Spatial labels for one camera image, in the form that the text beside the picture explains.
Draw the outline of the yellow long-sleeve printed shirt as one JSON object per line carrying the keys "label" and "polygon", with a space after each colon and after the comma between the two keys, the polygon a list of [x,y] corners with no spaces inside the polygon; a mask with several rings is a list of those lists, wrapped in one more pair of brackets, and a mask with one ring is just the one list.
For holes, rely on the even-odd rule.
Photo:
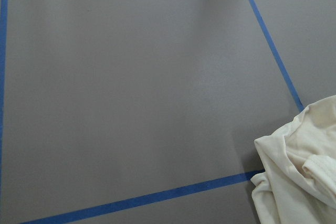
{"label": "yellow long-sleeve printed shirt", "polygon": [[261,223],[335,223],[335,96],[254,143],[265,169],[251,178]]}

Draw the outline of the brown table mat blue grid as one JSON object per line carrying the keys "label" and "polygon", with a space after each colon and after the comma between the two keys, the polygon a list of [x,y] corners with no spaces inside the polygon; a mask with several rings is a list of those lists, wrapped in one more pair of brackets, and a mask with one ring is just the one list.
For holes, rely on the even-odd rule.
{"label": "brown table mat blue grid", "polygon": [[261,170],[298,108],[248,0],[7,0],[1,223]]}

